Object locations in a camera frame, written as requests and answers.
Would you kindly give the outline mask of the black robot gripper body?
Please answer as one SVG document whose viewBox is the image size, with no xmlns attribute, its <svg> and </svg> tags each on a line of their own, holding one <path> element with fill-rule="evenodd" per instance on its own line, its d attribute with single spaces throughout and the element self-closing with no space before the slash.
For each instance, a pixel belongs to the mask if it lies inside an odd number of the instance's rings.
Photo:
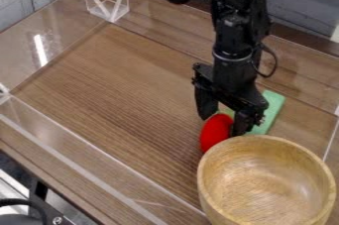
<svg viewBox="0 0 339 225">
<path fill-rule="evenodd" d="M 250 97 L 258 91 L 255 86 L 261 53 L 213 53 L 214 63 L 194 64 L 193 84 L 214 93 L 219 104 L 231 105 L 239 97 Z"/>
</svg>

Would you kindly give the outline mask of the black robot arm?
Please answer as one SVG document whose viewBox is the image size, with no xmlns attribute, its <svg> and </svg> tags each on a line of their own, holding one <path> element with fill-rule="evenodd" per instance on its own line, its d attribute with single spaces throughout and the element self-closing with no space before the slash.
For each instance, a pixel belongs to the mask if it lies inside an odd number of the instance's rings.
<svg viewBox="0 0 339 225">
<path fill-rule="evenodd" d="M 191 0 L 167 0 L 182 5 Z M 261 56 L 271 49 L 263 40 L 270 35 L 271 19 L 266 0 L 209 0 L 217 39 L 214 62 L 194 65 L 195 100 L 202 119 L 209 119 L 222 104 L 235 111 L 231 135 L 241 136 L 262 124 L 269 102 L 255 86 Z"/>
</svg>

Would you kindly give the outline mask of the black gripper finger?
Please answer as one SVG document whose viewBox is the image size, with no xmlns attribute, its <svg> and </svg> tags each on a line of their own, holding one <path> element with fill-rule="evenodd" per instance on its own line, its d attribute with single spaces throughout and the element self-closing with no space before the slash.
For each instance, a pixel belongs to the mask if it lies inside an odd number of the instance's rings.
<svg viewBox="0 0 339 225">
<path fill-rule="evenodd" d="M 202 87 L 195 87 L 195 100 L 198 114 L 203 120 L 207 120 L 219 109 L 219 102 L 214 97 L 214 93 Z"/>
<path fill-rule="evenodd" d="M 233 136 L 241 136 L 249 132 L 255 125 L 255 113 L 250 110 L 238 111 L 233 126 Z"/>
</svg>

